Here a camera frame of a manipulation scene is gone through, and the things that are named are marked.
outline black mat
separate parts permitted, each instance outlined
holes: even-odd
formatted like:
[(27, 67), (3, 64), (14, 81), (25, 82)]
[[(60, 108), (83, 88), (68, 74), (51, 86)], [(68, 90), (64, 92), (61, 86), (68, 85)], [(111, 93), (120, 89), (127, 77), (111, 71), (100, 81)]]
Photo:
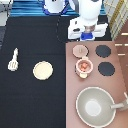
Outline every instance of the black mat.
[[(69, 20), (62, 17), (59, 38), (67, 41)], [(58, 17), (10, 17), (0, 54), (0, 128), (66, 128), (65, 44), (56, 38)], [(107, 16), (99, 17), (107, 21)], [(111, 40), (109, 28), (100, 40)], [(19, 68), (7, 69), (13, 50), (19, 49)], [(53, 65), (46, 81), (33, 76), (39, 61)]]
[(114, 66), (109, 62), (100, 63), (98, 70), (103, 76), (112, 76), (115, 73)]
[(99, 45), (96, 47), (96, 54), (100, 57), (108, 57), (111, 54), (111, 49), (106, 45)]
[(6, 30), (5, 26), (0, 26), (0, 49), (2, 46), (3, 39), (4, 39), (5, 30)]

